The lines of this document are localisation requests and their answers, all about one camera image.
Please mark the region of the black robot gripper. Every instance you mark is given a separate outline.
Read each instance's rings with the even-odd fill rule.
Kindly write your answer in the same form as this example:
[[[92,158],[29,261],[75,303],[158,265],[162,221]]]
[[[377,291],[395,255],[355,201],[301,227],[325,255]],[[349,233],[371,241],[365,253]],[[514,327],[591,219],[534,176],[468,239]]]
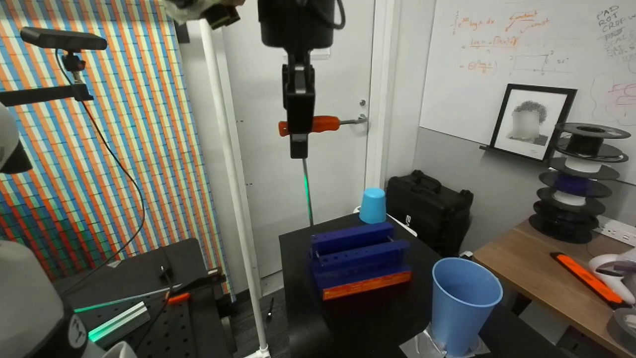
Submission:
[[[331,46],[335,0],[255,0],[255,7],[261,44],[285,50],[281,64],[285,122],[279,134],[289,134],[289,158],[305,160],[313,120],[313,70],[307,50]]]

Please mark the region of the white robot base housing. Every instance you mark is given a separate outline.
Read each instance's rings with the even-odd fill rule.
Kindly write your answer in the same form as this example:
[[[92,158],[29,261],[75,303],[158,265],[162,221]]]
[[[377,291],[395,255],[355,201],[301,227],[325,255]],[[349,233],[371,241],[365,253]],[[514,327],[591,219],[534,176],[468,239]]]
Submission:
[[[63,319],[63,303],[33,253],[0,243],[0,358],[27,358]]]

